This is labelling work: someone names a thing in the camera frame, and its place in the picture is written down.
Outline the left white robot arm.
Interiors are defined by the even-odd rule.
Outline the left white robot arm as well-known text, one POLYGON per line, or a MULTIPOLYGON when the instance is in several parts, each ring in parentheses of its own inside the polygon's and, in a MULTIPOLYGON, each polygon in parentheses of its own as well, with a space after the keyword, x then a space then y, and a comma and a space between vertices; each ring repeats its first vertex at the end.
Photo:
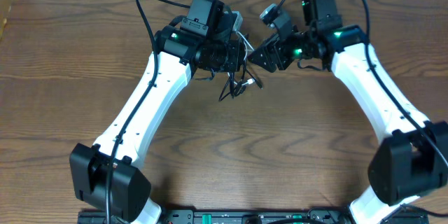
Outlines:
POLYGON ((158 221, 141 168, 162 119, 197 70, 233 75, 245 63, 239 12, 219 0, 192 0, 187 11, 149 32, 152 52, 133 93, 93 144, 78 143, 69 156, 75 196, 102 210, 102 223, 158 221))

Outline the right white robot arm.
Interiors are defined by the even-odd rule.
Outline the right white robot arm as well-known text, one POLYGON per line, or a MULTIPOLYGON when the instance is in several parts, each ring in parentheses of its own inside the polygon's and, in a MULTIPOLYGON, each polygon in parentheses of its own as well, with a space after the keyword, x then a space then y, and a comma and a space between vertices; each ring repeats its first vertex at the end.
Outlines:
POLYGON ((349 205, 351 223, 383 223, 400 209, 447 184, 447 124, 420 112, 379 62, 367 34, 344 25, 335 0, 301 0, 306 31, 293 25, 280 5, 260 19, 273 35, 250 61, 274 72, 292 63, 319 59, 347 87, 369 120, 379 142, 369 164, 368 188, 349 205))

